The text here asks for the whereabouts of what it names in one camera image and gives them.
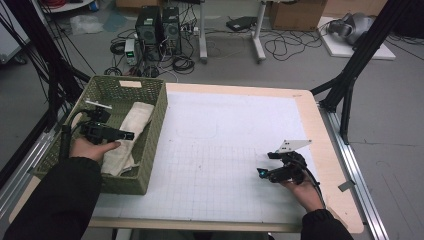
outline person's right hand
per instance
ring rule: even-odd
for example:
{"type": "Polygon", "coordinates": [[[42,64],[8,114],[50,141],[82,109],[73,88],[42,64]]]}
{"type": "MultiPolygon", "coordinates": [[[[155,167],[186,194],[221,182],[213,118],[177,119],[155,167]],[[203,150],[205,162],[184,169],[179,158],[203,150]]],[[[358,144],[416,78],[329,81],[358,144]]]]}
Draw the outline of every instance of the person's right hand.
{"type": "Polygon", "coordinates": [[[304,175],[304,181],[299,185],[291,181],[284,181],[280,184],[293,193],[297,201],[306,209],[307,212],[323,209],[324,206],[322,205],[317,190],[312,185],[309,177],[306,174],[304,175]]]}

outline black sleeve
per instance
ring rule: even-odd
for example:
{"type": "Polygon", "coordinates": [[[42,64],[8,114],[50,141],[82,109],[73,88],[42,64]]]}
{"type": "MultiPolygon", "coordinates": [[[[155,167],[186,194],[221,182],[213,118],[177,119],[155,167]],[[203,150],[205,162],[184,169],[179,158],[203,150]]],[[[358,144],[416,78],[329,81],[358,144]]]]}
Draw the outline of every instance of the black sleeve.
{"type": "Polygon", "coordinates": [[[301,240],[353,240],[343,224],[325,209],[307,213],[302,225],[301,240]]]}
{"type": "Polygon", "coordinates": [[[101,184],[100,166],[91,159],[58,163],[31,194],[4,239],[81,239],[101,184]]]}

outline person's left hand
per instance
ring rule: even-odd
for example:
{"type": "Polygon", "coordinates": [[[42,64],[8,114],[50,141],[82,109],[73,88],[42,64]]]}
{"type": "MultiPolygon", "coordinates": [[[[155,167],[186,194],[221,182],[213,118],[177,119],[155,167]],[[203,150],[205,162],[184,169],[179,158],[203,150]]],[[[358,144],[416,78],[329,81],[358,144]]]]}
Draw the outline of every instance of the person's left hand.
{"type": "Polygon", "coordinates": [[[102,160],[103,155],[115,148],[121,146],[120,142],[111,142],[104,145],[94,145],[86,138],[78,138],[75,140],[70,153],[70,157],[86,157],[96,162],[102,160]]]}

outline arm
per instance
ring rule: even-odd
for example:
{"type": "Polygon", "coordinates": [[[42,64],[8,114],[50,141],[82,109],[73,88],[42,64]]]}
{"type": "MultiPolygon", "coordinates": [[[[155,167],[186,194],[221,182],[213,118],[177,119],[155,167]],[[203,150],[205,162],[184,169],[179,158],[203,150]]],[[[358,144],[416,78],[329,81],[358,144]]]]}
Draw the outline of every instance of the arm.
{"type": "Polygon", "coordinates": [[[71,158],[42,179],[7,229],[4,239],[81,239],[100,194],[103,154],[119,143],[93,145],[77,139],[71,158]]]}
{"type": "Polygon", "coordinates": [[[353,240],[343,224],[324,209],[318,192],[308,176],[305,175],[305,181],[299,185],[288,181],[281,185],[289,189],[308,212],[302,219],[302,240],[353,240]]]}

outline computer tower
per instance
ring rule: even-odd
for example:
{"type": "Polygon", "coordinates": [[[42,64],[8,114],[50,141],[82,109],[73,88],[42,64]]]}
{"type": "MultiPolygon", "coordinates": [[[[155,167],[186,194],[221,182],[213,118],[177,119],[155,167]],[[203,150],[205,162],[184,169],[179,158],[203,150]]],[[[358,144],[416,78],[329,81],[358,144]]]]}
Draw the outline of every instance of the computer tower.
{"type": "Polygon", "coordinates": [[[159,6],[142,6],[135,24],[135,30],[142,49],[143,44],[161,44],[165,38],[159,6]]]}
{"type": "Polygon", "coordinates": [[[178,7],[163,9],[162,25],[166,39],[166,50],[175,55],[181,54],[181,33],[178,7]]]}

